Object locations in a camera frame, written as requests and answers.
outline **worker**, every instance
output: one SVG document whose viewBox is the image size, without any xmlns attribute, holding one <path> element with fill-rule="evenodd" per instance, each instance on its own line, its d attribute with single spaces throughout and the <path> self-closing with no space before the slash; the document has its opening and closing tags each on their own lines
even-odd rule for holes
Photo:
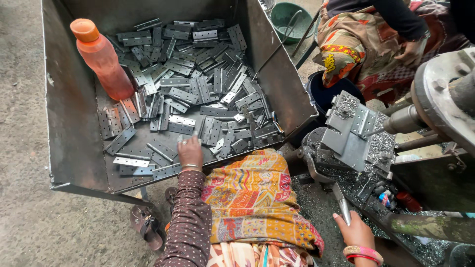
<svg viewBox="0 0 475 267">
<path fill-rule="evenodd" d="M 202 172 L 201 144 L 196 136 L 178 143 L 182 170 L 165 251 L 156 267 L 316 266 L 323 240 L 301 215 L 284 158 L 274 149 L 252 152 L 241 160 Z M 344 253 L 358 267 L 376 267 L 374 236 L 351 212 L 340 227 Z"/>
<path fill-rule="evenodd" d="M 366 101 L 395 102 L 410 90 L 418 66 L 469 45 L 458 31 L 467 26 L 429 0 L 325 0 L 320 15 L 321 55 L 314 61 L 326 67 L 323 85 L 346 77 Z"/>
</svg>

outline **concrete floor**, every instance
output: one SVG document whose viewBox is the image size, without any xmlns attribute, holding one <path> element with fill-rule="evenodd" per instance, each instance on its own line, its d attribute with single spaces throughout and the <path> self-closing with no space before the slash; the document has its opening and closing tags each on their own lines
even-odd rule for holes
<svg viewBox="0 0 475 267">
<path fill-rule="evenodd" d="M 313 12 L 318 7 L 308 0 L 294 2 Z M 1 265 L 153 266 L 158 253 L 131 228 L 130 204 L 49 189 L 43 57 L 40 1 L 0 0 Z M 307 61 L 300 72 L 306 77 L 316 69 Z M 175 179 L 148 188 L 163 221 L 170 218 L 163 191 L 172 185 Z M 349 266 L 331 218 L 336 202 L 317 186 L 299 188 L 299 199 L 311 203 L 305 214 L 326 242 L 320 265 Z"/>
</svg>

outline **hand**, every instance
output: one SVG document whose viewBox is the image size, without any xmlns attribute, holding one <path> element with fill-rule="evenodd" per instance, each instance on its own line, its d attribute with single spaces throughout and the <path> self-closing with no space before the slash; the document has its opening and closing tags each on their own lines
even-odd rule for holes
<svg viewBox="0 0 475 267">
<path fill-rule="evenodd" d="M 426 48 L 427 39 L 417 42 L 406 42 L 402 44 L 406 50 L 404 54 L 394 57 L 394 59 L 400 60 L 404 66 L 413 68 L 417 67 L 424 55 L 424 49 Z"/>
<path fill-rule="evenodd" d="M 201 143 L 198 141 L 196 135 L 192 136 L 188 140 L 178 141 L 178 158 L 182 165 L 181 170 L 196 170 L 202 171 L 203 167 L 203 152 L 201 151 Z M 187 164 L 193 164 L 198 167 L 186 166 Z"/>
<path fill-rule="evenodd" d="M 350 211 L 351 224 L 346 225 L 345 220 L 338 214 L 334 213 L 333 218 L 338 224 L 343 235 L 343 241 L 347 246 L 360 246 L 375 249 L 374 235 L 369 226 L 367 226 L 360 216 L 353 210 Z"/>
</svg>

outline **green plastic basin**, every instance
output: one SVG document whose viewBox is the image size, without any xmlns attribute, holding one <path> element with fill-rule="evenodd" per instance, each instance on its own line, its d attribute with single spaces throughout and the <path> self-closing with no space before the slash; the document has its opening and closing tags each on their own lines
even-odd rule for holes
<svg viewBox="0 0 475 267">
<path fill-rule="evenodd" d="M 287 38 L 287 40 L 284 42 L 287 45 L 296 44 L 300 41 L 300 39 L 304 36 L 304 33 L 307 30 L 308 26 L 310 25 L 310 23 L 312 23 L 312 16 L 310 16 L 310 13 L 308 13 L 308 11 L 303 9 L 301 6 L 289 2 L 278 3 L 272 9 L 270 21 L 272 22 L 272 26 L 274 26 L 274 29 L 276 29 L 275 31 L 277 32 L 277 35 L 279 36 L 280 40 L 284 39 L 285 29 L 289 24 L 290 19 L 299 10 L 302 11 L 302 14 L 297 20 L 297 24 L 292 33 L 290 34 L 289 38 Z M 315 25 L 308 32 L 308 35 L 305 37 L 306 39 L 312 36 L 314 28 Z"/>
</svg>

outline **brown polka dot sleeve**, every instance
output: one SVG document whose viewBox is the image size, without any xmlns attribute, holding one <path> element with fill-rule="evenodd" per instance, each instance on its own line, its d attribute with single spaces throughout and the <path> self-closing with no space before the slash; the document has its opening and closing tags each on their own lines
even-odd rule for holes
<svg viewBox="0 0 475 267">
<path fill-rule="evenodd" d="M 165 251 L 155 267 L 206 267 L 211 235 L 211 207 L 201 200 L 205 175 L 178 174 L 178 192 L 171 215 Z"/>
</svg>

